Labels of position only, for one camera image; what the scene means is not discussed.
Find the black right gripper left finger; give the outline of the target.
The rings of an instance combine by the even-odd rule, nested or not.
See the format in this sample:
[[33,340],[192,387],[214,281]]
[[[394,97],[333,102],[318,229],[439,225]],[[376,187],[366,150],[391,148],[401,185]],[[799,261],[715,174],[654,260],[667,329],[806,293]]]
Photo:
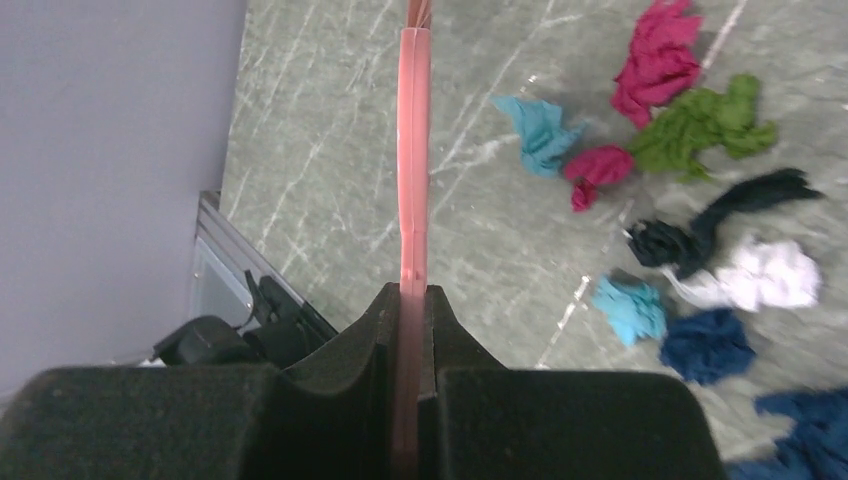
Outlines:
[[384,479],[385,285],[349,328],[295,365],[44,371],[1,419],[5,479]]

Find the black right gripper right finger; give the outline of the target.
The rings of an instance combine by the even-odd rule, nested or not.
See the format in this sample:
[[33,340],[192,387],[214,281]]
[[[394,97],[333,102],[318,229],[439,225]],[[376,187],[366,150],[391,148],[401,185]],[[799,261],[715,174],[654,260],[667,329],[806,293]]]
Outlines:
[[426,293],[419,401],[424,479],[722,479],[705,413],[680,380],[653,372],[518,370]]

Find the pink plastic hand brush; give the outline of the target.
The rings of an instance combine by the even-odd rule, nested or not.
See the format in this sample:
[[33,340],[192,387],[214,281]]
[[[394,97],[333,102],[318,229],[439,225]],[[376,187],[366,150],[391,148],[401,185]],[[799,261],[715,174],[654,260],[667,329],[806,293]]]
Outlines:
[[392,479],[418,477],[418,397],[427,289],[431,103],[429,1],[407,3],[397,82],[397,198],[401,236],[400,307],[391,429]]

